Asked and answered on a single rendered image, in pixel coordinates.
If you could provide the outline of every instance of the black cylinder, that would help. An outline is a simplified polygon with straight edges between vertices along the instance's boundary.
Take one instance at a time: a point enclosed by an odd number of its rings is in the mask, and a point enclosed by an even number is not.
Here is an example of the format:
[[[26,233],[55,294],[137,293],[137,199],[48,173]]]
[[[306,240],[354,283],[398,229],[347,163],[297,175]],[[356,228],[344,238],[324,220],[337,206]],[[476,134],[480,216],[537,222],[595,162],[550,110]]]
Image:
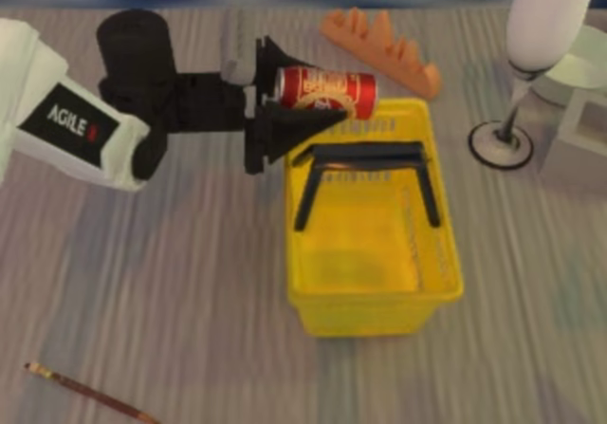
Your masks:
[[[162,16],[143,9],[113,14],[97,29],[107,78],[115,83],[169,83],[176,77],[171,35]]]

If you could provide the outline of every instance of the black label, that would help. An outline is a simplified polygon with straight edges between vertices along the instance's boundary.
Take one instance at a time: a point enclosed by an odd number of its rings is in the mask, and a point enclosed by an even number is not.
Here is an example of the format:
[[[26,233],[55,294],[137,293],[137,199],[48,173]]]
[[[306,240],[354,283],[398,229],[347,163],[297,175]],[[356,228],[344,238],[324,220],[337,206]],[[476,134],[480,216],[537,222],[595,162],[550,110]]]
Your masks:
[[[101,168],[101,151],[118,122],[57,84],[19,128]]]

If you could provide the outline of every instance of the pencil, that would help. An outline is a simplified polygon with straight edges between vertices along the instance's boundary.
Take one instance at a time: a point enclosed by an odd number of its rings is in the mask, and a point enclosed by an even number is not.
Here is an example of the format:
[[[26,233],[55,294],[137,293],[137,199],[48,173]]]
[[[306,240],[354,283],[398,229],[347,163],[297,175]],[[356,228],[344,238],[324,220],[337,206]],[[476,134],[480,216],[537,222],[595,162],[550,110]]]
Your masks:
[[[116,410],[117,412],[120,412],[124,415],[129,415],[147,424],[160,424],[158,421],[145,414],[144,412],[133,408],[130,405],[127,405],[126,403],[120,402],[115,398],[106,396],[105,394],[100,393],[99,391],[95,391],[94,389],[91,389],[88,386],[84,386],[78,381],[75,381],[68,377],[64,377],[63,375],[56,374],[37,362],[27,363],[25,367],[32,374],[36,374],[46,379],[55,381],[67,389],[70,389],[83,396],[93,398],[99,403],[102,403],[103,405],[110,407],[111,409]]]

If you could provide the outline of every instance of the yellow bin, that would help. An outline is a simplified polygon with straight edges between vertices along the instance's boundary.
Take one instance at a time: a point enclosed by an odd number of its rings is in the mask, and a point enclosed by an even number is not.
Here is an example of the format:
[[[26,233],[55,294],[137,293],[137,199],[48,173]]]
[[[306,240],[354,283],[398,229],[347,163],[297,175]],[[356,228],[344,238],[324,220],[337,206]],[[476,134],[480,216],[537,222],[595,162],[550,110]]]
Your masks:
[[[463,292],[427,104],[380,100],[285,161],[289,301],[317,337],[408,334]]]

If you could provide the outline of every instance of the wooden table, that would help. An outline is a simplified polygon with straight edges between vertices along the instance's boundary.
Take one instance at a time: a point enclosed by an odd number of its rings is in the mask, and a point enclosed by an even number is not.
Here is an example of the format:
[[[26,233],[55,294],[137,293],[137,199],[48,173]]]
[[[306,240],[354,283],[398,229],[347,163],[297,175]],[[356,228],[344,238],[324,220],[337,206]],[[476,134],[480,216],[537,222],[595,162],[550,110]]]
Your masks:
[[[222,10],[162,13],[179,69],[217,70]],[[107,14],[0,11],[38,28],[90,89]],[[251,20],[300,59],[368,70],[320,36],[322,14],[259,9]],[[281,167],[247,176],[241,135],[172,138],[138,194],[15,155],[0,191],[1,423],[131,422],[29,377],[29,360],[165,424],[607,422],[607,203],[539,179],[560,109],[524,102],[537,148],[526,168],[479,165],[468,132],[507,105],[506,12],[391,16],[445,78],[431,111],[464,299],[415,336],[308,338],[285,298]],[[382,96],[408,95],[379,80]]]

